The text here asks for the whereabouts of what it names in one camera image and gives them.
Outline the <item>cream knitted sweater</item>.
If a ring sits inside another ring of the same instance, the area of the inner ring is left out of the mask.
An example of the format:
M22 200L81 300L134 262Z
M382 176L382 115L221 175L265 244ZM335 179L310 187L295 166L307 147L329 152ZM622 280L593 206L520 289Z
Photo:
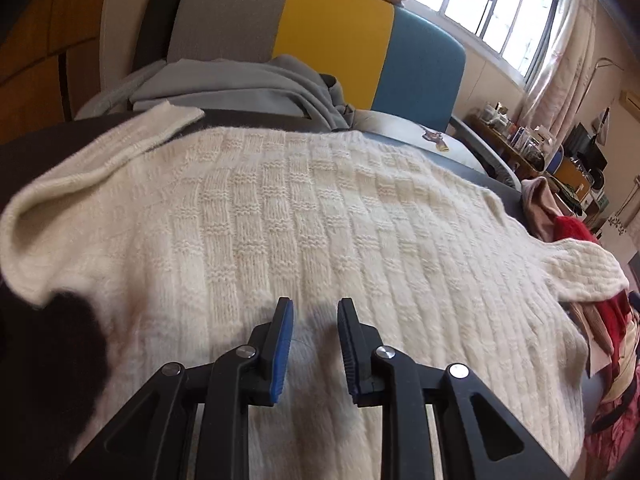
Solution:
M357 131L200 130L201 116L157 105L3 211L9 289L38 309L58 292L86 300L106 341L107 380L73 454L162 364L215 359L287 296L284 399L250 418L253 474L374 477L381 417L350 403L335 329L349 297L413 359L468 364L562 471L574 469L588 352L563 307L626 288L609 252L537 240L495 193L414 148Z

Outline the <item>red fuzzy garment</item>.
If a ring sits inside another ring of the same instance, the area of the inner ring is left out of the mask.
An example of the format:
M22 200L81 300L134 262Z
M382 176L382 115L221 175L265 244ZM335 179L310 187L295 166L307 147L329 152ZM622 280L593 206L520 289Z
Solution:
M584 222L575 217L559 216L553 221L553 240L556 242L564 238L586 240L599 245ZM608 338L611 339L611 360L617 362L620 359L620 346L626 336L630 320L631 306L627 292L623 289L614 297L596 302L594 307L600 315Z

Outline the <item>pink beige garment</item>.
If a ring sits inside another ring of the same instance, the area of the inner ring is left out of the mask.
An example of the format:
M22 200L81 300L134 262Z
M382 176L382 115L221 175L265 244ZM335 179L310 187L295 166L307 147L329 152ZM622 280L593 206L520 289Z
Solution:
M523 180L522 203L529 233L543 242L554 241L554 222L562 217L545 177Z

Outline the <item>cluttered wooden shelf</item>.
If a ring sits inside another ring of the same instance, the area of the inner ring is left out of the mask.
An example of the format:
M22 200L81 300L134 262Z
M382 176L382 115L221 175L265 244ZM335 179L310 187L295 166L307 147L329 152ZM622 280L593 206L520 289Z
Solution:
M494 124L484 122L479 112L466 115L463 121L501 157L518 180L545 176L562 183L579 200L582 218L587 222L593 223L608 206L602 172L589 172L579 158L567 157L562 146L551 155L550 143L535 131L510 125L500 132Z

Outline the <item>beige patterned curtain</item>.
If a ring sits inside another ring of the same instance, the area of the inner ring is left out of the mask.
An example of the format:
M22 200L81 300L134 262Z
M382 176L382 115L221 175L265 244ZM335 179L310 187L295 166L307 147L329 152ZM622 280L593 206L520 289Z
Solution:
M544 62L523 100L518 122L543 126L555 141L572 128L596 45L597 0L559 0Z

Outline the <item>grey hoodie garment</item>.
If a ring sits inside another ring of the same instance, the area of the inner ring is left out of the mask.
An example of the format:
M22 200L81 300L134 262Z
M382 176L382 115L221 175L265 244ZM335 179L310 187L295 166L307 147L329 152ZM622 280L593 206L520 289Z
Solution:
M288 54L263 63L159 60L98 93L75 118L103 116L124 104L148 110L164 101L201 110L307 118L323 131L348 130L354 121L340 82Z

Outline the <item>grey yellow blue headboard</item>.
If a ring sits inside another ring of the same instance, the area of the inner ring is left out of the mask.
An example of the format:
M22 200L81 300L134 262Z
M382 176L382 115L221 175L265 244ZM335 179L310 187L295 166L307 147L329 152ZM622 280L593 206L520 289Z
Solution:
M335 77L348 104L445 130L465 66L462 45L383 0L180 0L168 60L298 58Z

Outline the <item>small keychain charm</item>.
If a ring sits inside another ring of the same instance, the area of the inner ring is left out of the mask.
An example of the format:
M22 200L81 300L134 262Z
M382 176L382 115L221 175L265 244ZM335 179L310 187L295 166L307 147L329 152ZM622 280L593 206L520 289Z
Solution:
M444 139L444 135L439 131L425 128L423 133L423 139L427 140L428 142L434 143L436 146L436 150L439 152L449 151L448 145Z

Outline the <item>window with metal frame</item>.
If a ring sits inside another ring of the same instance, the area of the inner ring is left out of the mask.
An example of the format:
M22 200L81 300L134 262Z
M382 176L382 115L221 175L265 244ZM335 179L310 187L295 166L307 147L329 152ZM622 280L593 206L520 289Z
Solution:
M559 0L406 0L517 84L533 77L549 43Z

